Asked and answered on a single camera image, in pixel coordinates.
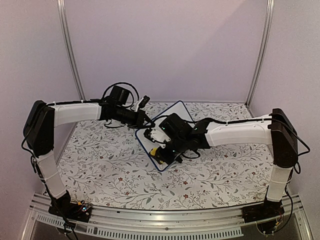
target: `white plastic cover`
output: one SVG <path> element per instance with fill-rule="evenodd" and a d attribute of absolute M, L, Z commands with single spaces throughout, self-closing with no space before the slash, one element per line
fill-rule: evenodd
<path fill-rule="evenodd" d="M 41 155 L 35 160 L 51 195 L 56 199 L 62 197 L 66 193 L 66 188 L 57 169 L 54 151 Z"/>

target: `aluminum frame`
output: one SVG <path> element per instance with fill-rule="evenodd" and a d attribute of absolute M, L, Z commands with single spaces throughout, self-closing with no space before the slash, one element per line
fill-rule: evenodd
<path fill-rule="evenodd" d="M 303 205 L 298 194 L 292 196 L 293 216 L 300 221 L 300 234 L 303 240 L 312 240 Z M 289 215 L 291 202 L 288 197 L 282 199 L 285 216 Z M 38 215 L 49 218 L 47 222 L 61 227 L 61 217 L 48 213 L 51 204 L 50 198 L 35 193 L 29 207 L 29 218 L 24 230 L 22 240 L 30 240 L 35 221 Z M 268 218 L 258 222 L 245 223 L 242 218 L 243 206 L 231 206 L 223 208 L 199 209 L 199 210 L 135 210 L 114 208 L 106 206 L 93 206 L 89 223 L 76 222 L 75 231 L 80 234 L 103 237 L 99 232 L 107 231 L 115 235 L 133 234 L 145 236 L 187 236 L 208 235 L 208 233 L 235 230 L 244 226 L 254 225 L 272 220 Z"/>
<path fill-rule="evenodd" d="M 266 50 L 267 50 L 268 39 L 269 39 L 269 34 L 270 34 L 270 29 L 271 29 L 271 25 L 272 25 L 274 6 L 275 6 L 275 1 L 268 0 L 267 5 L 266 5 L 265 22 L 264 22 L 262 41 L 261 41 L 261 45 L 260 45 L 258 59 L 257 59 L 256 65 L 254 68 L 254 73 L 253 73 L 249 93 L 248 93 L 248 96 L 245 101 L 245 105 L 247 105 L 248 108 L 250 108 L 251 103 L 253 101 L 254 94 L 255 94 L 258 80 L 259 80 L 259 76 L 260 76 L 260 72 L 262 69 L 263 62 L 264 62 L 264 58 L 265 58 L 265 54 L 266 54 Z"/>
<path fill-rule="evenodd" d="M 82 83 L 80 80 L 80 76 L 79 76 L 79 72 L 78 72 L 78 68 L 77 68 L 77 63 L 76 63 L 74 51 L 73 51 L 72 44 L 71 44 L 71 38 L 70 38 L 70 32 L 69 32 L 67 14 L 66 14 L 66 7 L 65 7 L 65 0 L 57 0 L 57 5 L 58 5 L 58 12 L 59 12 L 59 17 L 60 17 L 60 23 L 61 23 L 64 44 L 65 44 L 66 52 L 68 55 L 75 87 L 78 92 L 79 98 L 81 100 L 86 100 L 85 91 L 83 89 L 83 86 L 82 86 Z"/>

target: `metal rail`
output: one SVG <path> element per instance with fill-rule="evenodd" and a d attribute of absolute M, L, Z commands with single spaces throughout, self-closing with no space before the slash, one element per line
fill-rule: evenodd
<path fill-rule="evenodd" d="M 267 44 L 268 44 L 268 39 L 269 39 L 269 33 L 271 29 L 271 24 L 272 24 L 272 17 L 274 13 L 274 5 L 275 1 L 274 0 L 268 0 L 267 5 L 266 5 L 266 14 L 265 14 L 265 22 L 264 22 L 264 28 L 263 28 L 263 35 L 262 35 L 262 41 L 260 45 L 260 50 L 258 54 L 258 59 L 255 65 L 254 73 L 253 73 L 253 78 L 250 86 L 250 90 L 248 93 L 248 96 L 246 98 L 245 105 L 250 108 L 252 100 L 254 98 L 254 94 L 257 88 L 260 72 L 262 69 L 262 64 L 264 62 L 264 57 L 266 54 L 267 50 Z"/>
<path fill-rule="evenodd" d="M 299 196 L 293 195 L 292 199 L 293 212 L 302 210 L 303 206 Z M 37 212 L 36 219 L 38 221 L 62 228 L 62 218 L 48 213 L 50 203 L 49 197 L 36 193 L 30 204 L 30 209 Z M 285 215 L 288 215 L 291 210 L 289 198 L 284 197 L 282 203 Z M 227 239 L 242 236 L 241 227 L 256 224 L 256 222 L 244 222 L 241 208 L 242 206 L 232 206 L 159 211 L 93 206 L 89 223 L 76 222 L 75 231 L 108 239 L 126 239 L 127 237 L 124 238 L 124 235 L 128 236 L 127 239 L 130 239 L 129 236 L 135 236 L 135 238 L 141 236 L 141 240 L 143 238 L 151 240 L 152 236 L 158 240 L 162 240 L 160 237 L 171 240 L 171 236 L 176 236 L 176 240 L 186 240 L 197 236 L 197 239 L 200 240 L 210 239 L 211 235 L 217 236 L 211 237 L 212 239 Z"/>

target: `black cable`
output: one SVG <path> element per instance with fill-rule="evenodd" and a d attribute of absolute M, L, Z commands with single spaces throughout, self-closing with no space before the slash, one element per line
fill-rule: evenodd
<path fill-rule="evenodd" d="M 197 156 L 186 156 L 183 153 L 181 153 L 181 156 L 184 157 L 185 159 L 198 159 L 201 157 L 201 154 L 197 151 L 193 151 Z"/>
<path fill-rule="evenodd" d="M 49 195 L 49 197 L 50 197 L 50 199 L 51 199 L 51 202 L 53 203 L 54 207 L 57 209 L 57 211 L 58 211 L 59 214 L 61 215 L 62 219 L 64 220 L 64 227 L 65 227 L 65 229 L 66 229 L 66 225 L 67 225 L 67 226 L 71 229 L 71 231 L 72 231 L 75 239 L 76 239 L 76 240 L 79 240 L 79 238 L 78 238 L 78 236 L 77 236 L 77 234 L 76 234 L 76 232 L 75 232 L 74 227 L 72 226 L 72 224 L 69 222 L 69 220 L 66 218 L 66 216 L 62 213 L 62 211 L 61 211 L 60 208 L 58 207 L 58 205 L 57 205 L 57 203 L 56 203 L 56 199 L 51 195 L 47 184 L 46 184 L 45 182 L 43 182 L 43 184 L 44 184 L 44 187 L 45 187 L 45 189 L 46 189 L 46 192 L 48 193 L 48 195 Z"/>
<path fill-rule="evenodd" d="M 107 91 L 108 91 L 109 89 L 111 89 L 113 86 L 120 85 L 120 84 L 124 84 L 124 85 L 130 86 L 130 87 L 135 91 L 135 94 L 136 94 L 136 96 L 137 96 L 137 98 L 138 98 L 138 101 L 139 101 L 140 96 L 139 96 L 139 93 L 138 93 L 137 89 L 136 89 L 132 84 L 130 84 L 130 83 L 128 83 L 128 82 L 122 82 L 122 81 L 116 82 L 116 83 L 108 86 L 108 87 L 106 88 L 106 90 L 103 92 L 103 95 L 102 95 L 101 100 L 105 99 L 106 93 L 107 93 Z"/>
<path fill-rule="evenodd" d="M 294 201 L 292 200 L 292 197 L 290 196 L 290 194 L 289 194 L 289 192 L 288 192 L 287 186 L 285 186 L 284 191 L 285 191 L 286 195 L 287 195 L 287 196 L 289 197 L 289 199 L 290 199 L 290 202 L 291 202 L 291 211 L 290 211 L 289 218 L 288 218 L 288 220 L 285 222 L 285 224 L 284 224 L 281 228 L 279 228 L 279 229 L 277 229 L 276 231 L 274 231 L 274 233 L 279 232 L 280 230 L 282 230 L 282 229 L 289 223 L 289 221 L 290 221 L 290 219 L 291 219 L 291 216 L 292 216 L 292 213 L 293 213 L 293 211 L 294 211 Z"/>
<path fill-rule="evenodd" d="M 155 139 L 152 139 L 155 143 L 158 143 L 158 144 L 168 144 L 167 142 L 161 142 L 161 141 L 158 141 L 158 140 L 155 140 Z"/>
<path fill-rule="evenodd" d="M 108 124 L 104 124 L 104 126 L 107 128 L 107 129 L 119 129 L 119 128 L 122 128 L 125 126 L 124 125 L 120 125 L 120 126 L 108 126 Z"/>
<path fill-rule="evenodd" d="M 297 161 L 296 165 L 298 166 L 298 170 L 296 169 L 296 166 L 294 166 L 294 171 L 296 172 L 296 174 L 300 174 L 301 173 L 301 166 L 300 163 Z"/>
<path fill-rule="evenodd" d="M 294 135 L 294 137 L 299 140 L 299 142 L 307 149 L 307 151 L 304 151 L 304 152 L 301 152 L 298 154 L 298 157 L 302 156 L 302 155 L 305 155 L 305 154 L 308 154 L 310 153 L 311 149 L 310 147 L 287 125 L 285 124 L 284 122 L 278 120 L 278 119 L 271 119 L 275 122 L 278 122 L 278 123 L 281 123 L 287 130 L 289 130 L 292 135 Z M 293 167 L 294 171 L 297 173 L 297 174 L 300 174 L 301 173 L 301 166 L 300 166 L 300 163 L 297 161 L 296 165 L 298 166 L 298 170 L 296 168 L 296 166 Z"/>

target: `white board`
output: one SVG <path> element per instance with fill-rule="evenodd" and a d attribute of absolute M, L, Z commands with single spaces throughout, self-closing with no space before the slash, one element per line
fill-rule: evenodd
<path fill-rule="evenodd" d="M 157 115 L 155 118 L 158 118 L 160 116 L 163 115 L 170 115 L 170 114 L 177 114 L 180 118 L 187 120 L 187 121 L 193 121 L 193 119 L 190 116 L 190 113 L 188 112 L 185 104 L 182 101 L 177 101 L 176 103 L 174 103 L 172 106 L 170 106 L 167 110 L 163 111 L 162 113 L 160 113 L 159 115 Z M 164 120 L 164 118 L 160 118 L 157 119 L 154 123 L 155 123 L 155 127 L 153 129 L 158 130 L 160 132 L 163 133 L 162 129 L 159 127 L 159 124 Z M 152 161 L 152 163 L 154 164 L 154 166 L 160 171 L 163 172 L 164 170 L 166 170 L 169 166 L 168 164 L 166 164 L 165 162 L 163 164 L 159 164 L 156 160 L 154 160 L 151 156 L 150 156 L 150 151 L 153 148 L 158 148 L 159 144 L 156 142 L 151 142 L 149 139 L 145 138 L 144 136 L 144 132 L 145 129 L 139 129 L 135 132 L 135 136 L 138 139 L 139 143 L 142 145 L 144 151 L 146 152 L 146 154 L 148 154 L 150 160 Z"/>

